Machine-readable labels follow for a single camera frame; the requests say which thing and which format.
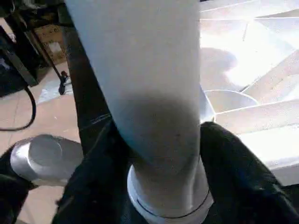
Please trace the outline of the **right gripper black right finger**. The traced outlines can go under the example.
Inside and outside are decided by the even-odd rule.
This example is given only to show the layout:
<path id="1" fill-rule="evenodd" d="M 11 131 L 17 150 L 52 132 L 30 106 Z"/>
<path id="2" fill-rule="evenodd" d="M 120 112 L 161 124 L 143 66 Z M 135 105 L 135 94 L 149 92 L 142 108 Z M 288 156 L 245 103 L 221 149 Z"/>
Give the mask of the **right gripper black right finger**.
<path id="1" fill-rule="evenodd" d="M 224 224 L 297 224 L 299 213 L 274 174 L 233 133 L 200 126 L 200 156 Z"/>

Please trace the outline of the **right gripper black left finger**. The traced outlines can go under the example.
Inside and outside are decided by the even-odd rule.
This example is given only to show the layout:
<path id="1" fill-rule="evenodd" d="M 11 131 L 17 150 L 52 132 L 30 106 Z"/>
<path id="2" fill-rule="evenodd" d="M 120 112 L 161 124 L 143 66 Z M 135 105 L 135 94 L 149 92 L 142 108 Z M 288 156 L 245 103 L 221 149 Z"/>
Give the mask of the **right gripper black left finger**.
<path id="1" fill-rule="evenodd" d="M 129 165 L 129 147 L 109 121 L 68 180 L 52 222 L 122 223 Z"/>

